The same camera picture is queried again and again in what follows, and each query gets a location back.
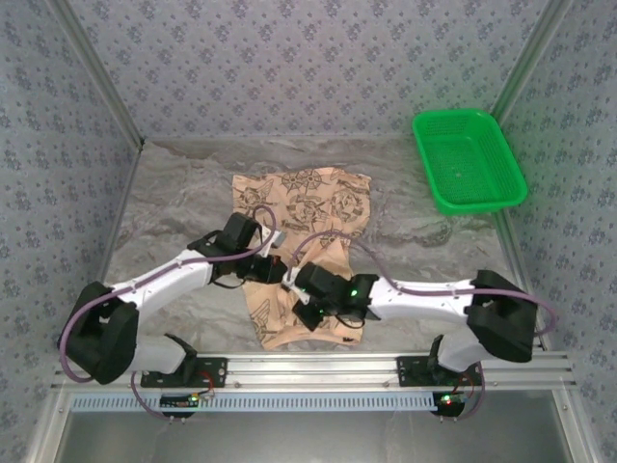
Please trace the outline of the aluminium frame post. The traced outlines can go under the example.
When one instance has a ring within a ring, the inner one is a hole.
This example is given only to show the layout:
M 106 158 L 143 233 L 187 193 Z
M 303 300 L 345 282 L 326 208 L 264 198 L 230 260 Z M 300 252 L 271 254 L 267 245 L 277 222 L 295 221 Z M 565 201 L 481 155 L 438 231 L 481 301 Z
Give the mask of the aluminium frame post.
M 45 2 L 119 125 L 124 138 L 133 148 L 140 150 L 144 139 L 73 7 L 68 0 L 45 0 Z
M 552 391 L 559 421 L 574 463 L 602 463 L 591 422 L 575 390 Z
M 574 0 L 495 0 L 497 18 L 478 66 L 489 92 L 468 105 L 505 123 Z
M 25 457 L 25 463 L 54 463 L 70 413 L 71 393 L 49 394 Z

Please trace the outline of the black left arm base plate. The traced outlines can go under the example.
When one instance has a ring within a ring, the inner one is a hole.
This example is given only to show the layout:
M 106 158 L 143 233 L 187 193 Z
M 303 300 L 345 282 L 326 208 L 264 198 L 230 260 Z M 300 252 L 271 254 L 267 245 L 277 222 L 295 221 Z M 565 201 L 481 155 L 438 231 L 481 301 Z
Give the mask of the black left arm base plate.
M 148 371 L 140 386 L 147 389 L 210 389 L 223 388 L 228 374 L 228 358 L 195 357 L 184 360 L 173 373 Z

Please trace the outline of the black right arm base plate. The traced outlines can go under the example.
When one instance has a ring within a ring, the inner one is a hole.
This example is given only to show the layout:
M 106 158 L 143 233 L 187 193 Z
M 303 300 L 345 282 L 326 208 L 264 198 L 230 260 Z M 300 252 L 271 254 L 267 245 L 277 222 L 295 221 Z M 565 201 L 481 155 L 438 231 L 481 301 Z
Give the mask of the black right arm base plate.
M 401 387 L 480 386 L 482 382 L 477 366 L 463 372 L 452 371 L 429 356 L 397 357 L 396 372 Z

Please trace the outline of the aluminium mounting rail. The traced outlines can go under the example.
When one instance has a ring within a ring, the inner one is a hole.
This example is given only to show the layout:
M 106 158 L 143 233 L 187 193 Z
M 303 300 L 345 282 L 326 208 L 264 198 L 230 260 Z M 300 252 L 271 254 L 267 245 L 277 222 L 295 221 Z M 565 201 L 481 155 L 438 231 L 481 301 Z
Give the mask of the aluminium mounting rail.
M 425 356 L 418 352 L 274 352 L 208 353 L 228 358 L 227 390 L 258 392 L 384 391 L 402 388 L 444 391 L 449 387 L 401 387 L 396 358 Z M 568 356 L 537 350 L 528 363 L 487 360 L 477 367 L 480 386 L 496 391 L 573 389 L 577 381 Z

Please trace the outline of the green plastic basket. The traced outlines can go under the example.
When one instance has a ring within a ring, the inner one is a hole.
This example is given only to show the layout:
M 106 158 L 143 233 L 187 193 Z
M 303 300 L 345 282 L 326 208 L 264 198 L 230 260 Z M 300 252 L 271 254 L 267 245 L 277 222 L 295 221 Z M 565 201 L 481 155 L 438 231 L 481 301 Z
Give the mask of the green plastic basket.
M 519 164 L 488 112 L 425 111 L 414 117 L 412 130 L 441 214 L 494 213 L 526 199 Z

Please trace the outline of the peach printed t-shirt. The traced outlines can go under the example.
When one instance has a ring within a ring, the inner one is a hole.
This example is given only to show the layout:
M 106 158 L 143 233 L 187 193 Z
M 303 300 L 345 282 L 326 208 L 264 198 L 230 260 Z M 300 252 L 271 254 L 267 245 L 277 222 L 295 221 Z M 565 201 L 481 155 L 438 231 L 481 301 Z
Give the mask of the peach printed t-shirt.
M 269 207 L 276 216 L 277 229 L 285 234 L 282 245 L 274 250 L 285 264 L 314 262 L 349 278 L 349 240 L 327 235 L 298 247 L 317 232 L 361 235 L 370 218 L 370 181 L 368 176 L 334 167 L 259 177 L 236 175 L 232 180 L 233 210 L 250 215 L 260 205 Z M 310 331 L 292 312 L 299 301 L 297 295 L 280 285 L 246 283 L 244 291 L 256 337 L 266 350 L 313 340 L 356 345 L 362 339 L 358 324 L 346 327 L 332 317 Z

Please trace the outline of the grey metal sheet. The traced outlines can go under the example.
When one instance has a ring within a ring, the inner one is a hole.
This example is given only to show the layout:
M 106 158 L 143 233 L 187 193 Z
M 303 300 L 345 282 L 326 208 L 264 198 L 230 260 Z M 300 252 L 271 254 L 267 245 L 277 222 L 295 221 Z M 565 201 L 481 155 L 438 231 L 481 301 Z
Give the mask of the grey metal sheet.
M 552 424 L 404 412 L 75 413 L 54 463 L 573 463 Z

